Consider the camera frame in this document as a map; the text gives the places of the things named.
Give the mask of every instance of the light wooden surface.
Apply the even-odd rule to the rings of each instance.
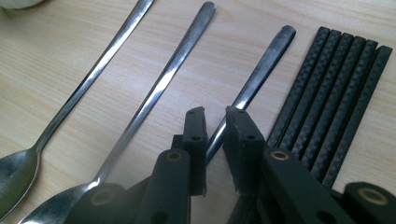
[[[85,77],[135,0],[51,0],[0,11],[0,158],[29,148]],[[40,174],[4,223],[96,174],[203,0],[157,0],[118,54],[51,138]],[[396,2],[217,0],[216,16],[114,168],[129,188],[150,175],[182,133],[185,112],[204,106],[212,134],[276,32],[297,36],[247,110],[268,136],[311,41],[326,26],[396,48]],[[334,185],[367,181],[396,194],[396,54],[393,52]],[[237,193],[220,151],[207,167],[206,197],[191,223],[226,223]]]

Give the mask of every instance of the hole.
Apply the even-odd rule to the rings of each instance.
[[[318,211],[317,217],[323,223],[327,223],[327,224],[337,223],[337,220],[335,219],[335,217],[332,214],[325,212],[325,211]]]
[[[388,204],[387,197],[375,189],[362,188],[358,189],[358,193],[364,200],[369,203],[374,203],[377,205]]]
[[[114,192],[110,189],[101,189],[91,197],[91,203],[96,206],[110,203],[114,199]]]
[[[182,158],[181,154],[178,152],[169,152],[166,154],[166,159],[169,161],[179,161]]]
[[[193,136],[191,139],[194,140],[194,141],[199,141],[199,140],[201,140],[201,137],[200,136]]]
[[[152,224],[163,224],[167,222],[169,219],[168,214],[165,212],[158,212],[151,217],[151,223]]]
[[[279,161],[286,161],[286,160],[289,159],[289,155],[284,153],[284,152],[282,152],[282,151],[271,152],[271,156],[274,159],[279,160]]]

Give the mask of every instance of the spoon handle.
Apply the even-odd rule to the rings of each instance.
[[[102,53],[100,58],[96,61],[93,68],[84,77],[82,82],[70,96],[70,98],[66,101],[66,103],[62,106],[62,108],[58,111],[52,121],[49,123],[44,132],[40,135],[38,140],[35,142],[35,150],[37,154],[41,153],[44,146],[50,140],[50,137],[53,135],[58,126],[64,121],[64,118],[69,114],[69,112],[73,109],[73,107],[77,104],[77,102],[81,99],[87,89],[91,86],[91,84],[99,77],[102,71],[105,69],[107,64],[119,50],[121,45],[125,42],[131,32],[134,30],[136,25],[143,18],[145,13],[148,11],[154,0],[138,0],[134,9],[129,14],[128,18],[125,20],[124,24],[121,26],[119,31],[111,40],[110,44],[107,46],[105,51]]]
[[[195,19],[192,21],[189,30],[184,35],[183,39],[179,43],[177,49],[169,60],[168,64],[165,66],[157,81],[149,91],[146,99],[142,105],[138,108],[134,117],[126,127],[125,131],[122,133],[120,139],[116,145],[111,150],[110,154],[107,156],[102,167],[99,169],[96,177],[93,179],[92,183],[99,185],[104,181],[110,172],[111,168],[117,161],[117,158],[121,152],[127,147],[128,143],[136,133],[139,126],[143,123],[143,120],[148,115],[149,111],[154,107],[158,99],[163,94],[163,91],[168,86],[172,80],[174,74],[177,72],[178,68],[183,64],[192,48],[195,46],[196,42],[206,29],[210,20],[215,13],[216,6],[211,2],[206,2],[203,4]]]
[[[235,98],[233,106],[238,109],[248,108],[248,105],[253,100],[254,96],[259,91],[262,84],[270,76],[277,62],[279,62],[283,53],[289,47],[295,34],[296,31],[293,27],[288,25],[282,27],[279,33],[277,33],[277,35],[275,36],[274,40],[271,42],[268,49],[265,51],[264,55],[260,59],[256,68],[253,70],[244,87]],[[223,118],[218,128],[215,130],[207,143],[206,164],[209,164],[209,162],[215,156],[216,152],[221,147],[221,144],[224,140],[224,129],[225,117]]]

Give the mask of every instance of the white object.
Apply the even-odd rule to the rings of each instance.
[[[24,7],[32,7],[44,0],[0,0],[0,7],[20,9]]]

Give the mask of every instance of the wooden table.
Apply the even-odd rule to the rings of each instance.
[[[0,11],[0,158],[33,145],[86,76],[134,1],[52,0]],[[204,1],[157,0],[115,58],[51,138],[30,193],[4,223],[49,197],[87,183],[117,142]],[[211,135],[277,31],[297,36],[248,108],[268,136],[319,28],[396,47],[396,2],[217,0],[216,15],[122,154],[108,182],[125,188],[150,175],[182,133],[185,112],[204,106]],[[378,83],[334,188],[375,183],[396,194],[396,54]],[[237,200],[220,151],[207,167],[207,194],[192,199],[191,223],[226,223]]]

